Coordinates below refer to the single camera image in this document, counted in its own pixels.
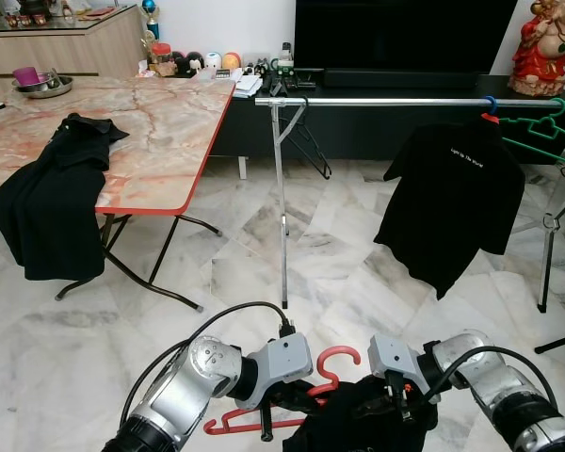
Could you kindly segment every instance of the black t-shirt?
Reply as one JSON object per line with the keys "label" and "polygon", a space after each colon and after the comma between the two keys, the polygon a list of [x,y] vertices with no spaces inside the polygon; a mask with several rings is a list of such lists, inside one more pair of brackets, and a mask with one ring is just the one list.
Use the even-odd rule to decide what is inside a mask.
{"label": "black t-shirt", "polygon": [[384,179],[399,176],[375,242],[435,287],[438,299],[479,249],[504,254],[525,175],[497,124],[477,119],[416,129]]}

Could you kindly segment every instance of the black clothing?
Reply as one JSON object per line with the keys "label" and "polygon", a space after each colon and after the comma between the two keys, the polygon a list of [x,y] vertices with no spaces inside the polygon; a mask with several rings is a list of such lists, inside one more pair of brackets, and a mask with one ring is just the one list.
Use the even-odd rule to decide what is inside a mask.
{"label": "black clothing", "polygon": [[402,422],[396,411],[356,418],[356,408],[383,395],[384,381],[373,376],[357,383],[340,382],[318,416],[305,422],[288,440],[283,452],[421,452],[428,430],[437,426],[437,407],[411,412],[414,422]]}
{"label": "black clothing", "polygon": [[477,119],[418,128],[384,179],[399,176],[375,242],[435,287],[438,299],[479,248],[504,254],[525,175],[497,124]]}
{"label": "black clothing", "polygon": [[105,269],[94,214],[109,144],[127,137],[111,120],[72,113],[40,157],[0,186],[0,232],[28,280],[85,280]]}

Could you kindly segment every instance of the black tv cabinet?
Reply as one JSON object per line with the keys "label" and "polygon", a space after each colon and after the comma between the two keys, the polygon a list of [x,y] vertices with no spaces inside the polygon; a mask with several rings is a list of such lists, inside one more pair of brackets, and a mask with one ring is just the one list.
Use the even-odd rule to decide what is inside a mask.
{"label": "black tv cabinet", "polygon": [[[339,89],[323,88],[294,91],[293,97],[308,98],[414,98],[414,99],[530,99],[507,88],[509,78],[480,75],[474,89]],[[312,107],[306,124],[317,139],[320,150],[330,159],[392,160],[415,127],[434,122],[463,122],[487,111],[476,106],[401,106],[401,107]],[[503,107],[500,117],[541,118],[556,111],[552,108]],[[290,118],[294,107],[281,109]],[[565,113],[557,119],[565,129]],[[565,137],[547,140],[534,137],[521,126],[502,125],[503,135],[559,155],[565,149]],[[507,143],[522,163],[552,164],[553,159]],[[255,105],[255,98],[233,99],[220,127],[211,155],[272,156],[270,109]],[[282,158],[302,158],[288,142],[282,144]]]}

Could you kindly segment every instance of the marble tabletop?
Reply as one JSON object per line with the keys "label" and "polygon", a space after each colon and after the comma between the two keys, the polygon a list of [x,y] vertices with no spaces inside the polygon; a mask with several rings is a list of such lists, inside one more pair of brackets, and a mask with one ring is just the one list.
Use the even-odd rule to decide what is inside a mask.
{"label": "marble tabletop", "polygon": [[67,115],[110,118],[129,137],[111,145],[96,211],[183,213],[234,90],[231,81],[77,77],[51,99],[11,93],[0,110],[0,185],[38,158]]}

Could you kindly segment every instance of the cabinet drawer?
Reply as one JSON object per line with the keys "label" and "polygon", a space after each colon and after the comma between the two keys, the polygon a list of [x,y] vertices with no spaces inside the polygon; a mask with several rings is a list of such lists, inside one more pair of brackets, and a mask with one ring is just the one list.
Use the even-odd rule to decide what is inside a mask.
{"label": "cabinet drawer", "polygon": [[0,38],[0,74],[34,66],[60,73],[97,73],[84,36],[21,36]]}

